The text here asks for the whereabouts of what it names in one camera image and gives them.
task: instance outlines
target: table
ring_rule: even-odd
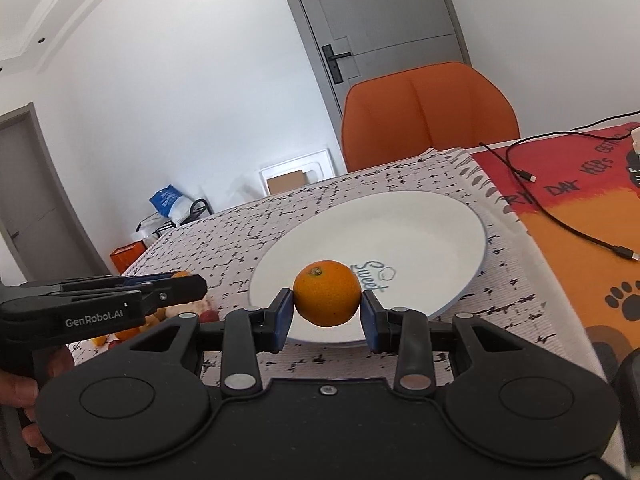
[[[363,170],[269,196],[177,228],[153,245],[128,274],[189,270],[203,276],[221,317],[249,305],[248,285],[266,251],[305,219],[339,203],[373,193],[424,190],[451,196],[482,219],[489,249],[479,275],[465,295],[440,317],[472,312],[548,350],[602,373],[588,339],[555,277],[532,244],[517,215],[491,180],[464,150],[431,150],[402,162]],[[96,352],[90,342],[72,346],[76,362]],[[438,384],[452,380],[446,354],[434,356]],[[287,344],[278,355],[260,354],[263,382],[273,377],[391,380],[392,355],[372,355],[365,347],[328,348]],[[217,384],[220,357],[206,355],[202,380]],[[624,471],[620,436],[606,460]]]
[[[638,126],[629,123],[597,133],[621,137]],[[497,151],[504,153],[504,148]],[[640,347],[640,264],[562,230],[536,210],[491,153],[473,157],[539,245],[611,378],[622,359]],[[640,251],[640,158],[631,138],[534,140],[515,148],[512,162],[537,176],[529,189],[558,218],[613,245]]]

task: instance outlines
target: red fruit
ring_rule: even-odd
[[[200,314],[201,323],[210,323],[211,321],[220,321],[220,316],[217,310],[205,310]]]

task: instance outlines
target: door frame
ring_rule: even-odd
[[[84,227],[80,223],[80,219],[76,214],[73,206],[71,205],[71,201],[69,197],[66,195],[65,188],[62,186],[62,182],[60,181],[60,177],[58,176],[58,172],[56,171],[56,167],[53,164],[53,160],[49,153],[49,149],[47,148],[47,143],[45,142],[44,136],[42,135],[42,130],[40,129],[40,123],[38,122],[38,117],[36,115],[36,110],[33,102],[13,110],[9,113],[3,114],[0,116],[0,135],[2,135],[2,131],[9,127],[17,124],[23,120],[27,120],[30,124],[30,135],[33,140],[35,140],[35,146],[39,153],[36,153],[36,157],[42,156],[42,159],[45,163],[45,168],[47,171],[47,176],[49,181],[53,183],[54,192],[56,193],[55,200],[58,202],[58,206],[60,208],[60,213],[63,217],[65,217],[65,221],[69,221],[71,223],[71,227],[75,232],[72,233],[76,242],[78,243],[81,251],[87,257],[87,260],[92,268],[92,272],[96,275],[100,274],[111,274],[111,271],[108,269],[107,265],[104,263],[104,260],[98,254],[98,251],[95,249],[95,246],[92,244],[89,236],[87,235]],[[9,252],[11,256],[14,258],[18,268],[23,273],[24,277],[28,281],[33,281],[34,277],[31,274],[31,271],[27,268],[27,265],[24,263],[18,249],[14,244],[14,240],[11,238],[9,231],[2,222],[2,218],[0,218],[0,235],[4,239],[7,247],[9,248]]]
[[[447,11],[449,12],[456,37],[458,38],[458,44],[460,45],[460,52],[462,53],[463,62],[471,66],[469,50],[466,47],[465,38],[462,34],[462,27],[460,26],[460,20],[458,19],[456,9],[453,6],[453,0],[444,0],[444,2],[447,6]],[[340,138],[342,113],[340,111],[338,99],[334,92],[334,87],[332,86],[330,80],[330,74],[328,73],[327,68],[324,65],[324,60],[322,60],[322,52],[320,51],[320,46],[318,45],[316,37],[313,34],[313,29],[311,28],[311,23],[309,22],[309,18],[306,15],[305,8],[302,5],[302,0],[287,0],[287,3],[289,4],[289,8],[291,9],[291,13],[293,14],[293,19],[296,22],[296,27],[298,28],[298,31],[300,33],[300,38],[302,38],[302,44],[305,47],[306,55],[309,58],[309,62],[311,63],[311,69],[314,71],[314,75],[316,76],[316,81],[318,82],[320,93],[322,94],[322,99],[324,100],[324,105],[327,112],[329,113],[331,124],[334,127],[335,136],[337,137],[340,146],[342,146],[342,139]]]

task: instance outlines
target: colorful mat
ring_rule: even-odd
[[[621,137],[639,126],[630,123],[597,134]],[[505,149],[497,151],[504,155]],[[554,224],[491,153],[476,153],[474,158],[534,237],[611,372],[640,347],[640,263],[623,260]],[[540,139],[514,148],[511,162],[537,177],[535,184],[527,185],[553,215],[593,237],[640,253],[640,157],[631,138]]]

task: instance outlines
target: ceiling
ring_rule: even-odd
[[[0,0],[0,77],[43,68],[101,1]]]

